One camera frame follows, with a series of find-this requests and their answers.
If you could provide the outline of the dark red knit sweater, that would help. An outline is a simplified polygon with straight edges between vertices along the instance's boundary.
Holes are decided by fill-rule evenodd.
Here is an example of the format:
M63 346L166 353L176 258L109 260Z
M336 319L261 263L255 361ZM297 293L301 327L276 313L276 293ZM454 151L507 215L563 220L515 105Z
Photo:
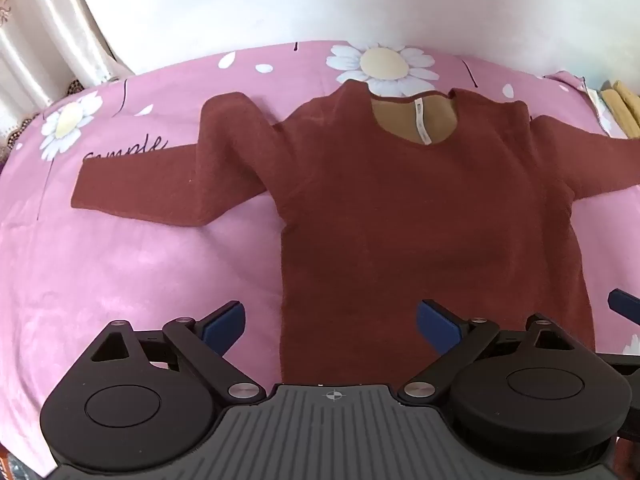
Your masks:
M214 96L192 145L93 157L76 208L205 226L268 193L281 234L282 377L400 385L434 359L423 299L510 330L539 312L596 344L576 200L639 182L639 144L466 90L381 99L347 81L270 124Z

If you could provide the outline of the pink floral bed sheet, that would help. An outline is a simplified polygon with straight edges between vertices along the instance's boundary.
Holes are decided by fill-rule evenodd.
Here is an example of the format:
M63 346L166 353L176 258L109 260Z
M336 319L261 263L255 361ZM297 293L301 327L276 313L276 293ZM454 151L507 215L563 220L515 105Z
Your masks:
M466 90L523 102L608 136L581 93L495 64L382 42L305 42L231 52L106 84L46 110L21 135L1 174L1 442L46 476L56 466L42 435L44 402L109 322L159 330L204 318L231 300L246 327L229 361L259 385L282 377L281 234L268 193L205 226L130 219L72 204L85 160L178 148L198 140L214 96L248 96L270 124L347 81L381 99ZM639 182L576 200L594 350L635 354L639 329L606 303L639 290Z

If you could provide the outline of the light pink floral blanket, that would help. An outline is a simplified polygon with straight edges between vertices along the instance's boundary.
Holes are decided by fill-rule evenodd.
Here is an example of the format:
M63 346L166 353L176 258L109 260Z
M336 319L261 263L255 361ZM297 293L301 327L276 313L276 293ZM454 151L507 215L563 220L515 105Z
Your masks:
M616 121L605 102L600 96L601 90L596 90L589 87L585 77L575 76L566 70L560 70L559 72L544 76L546 79L557 81L564 88L573 88L582 94L582 96L589 103L596 115L597 122L601 129L610 137L623 139L627 138L626 134L620 130L620 127L616 124Z

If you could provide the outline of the mustard yellow folded garment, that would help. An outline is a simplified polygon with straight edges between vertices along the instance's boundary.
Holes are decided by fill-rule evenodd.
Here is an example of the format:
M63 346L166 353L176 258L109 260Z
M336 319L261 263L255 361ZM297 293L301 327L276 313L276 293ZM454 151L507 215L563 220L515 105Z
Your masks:
M638 139L640 136L638 94L631 91L620 80L616 80L612 84L606 82L600 96L626 137Z

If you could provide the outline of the beige patterned curtain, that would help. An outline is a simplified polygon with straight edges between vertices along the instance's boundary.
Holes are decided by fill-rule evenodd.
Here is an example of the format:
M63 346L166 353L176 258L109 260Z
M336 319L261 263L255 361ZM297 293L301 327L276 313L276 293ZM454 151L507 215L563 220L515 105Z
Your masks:
M86 0L1 0L3 139L66 96L73 82L92 88L124 79Z

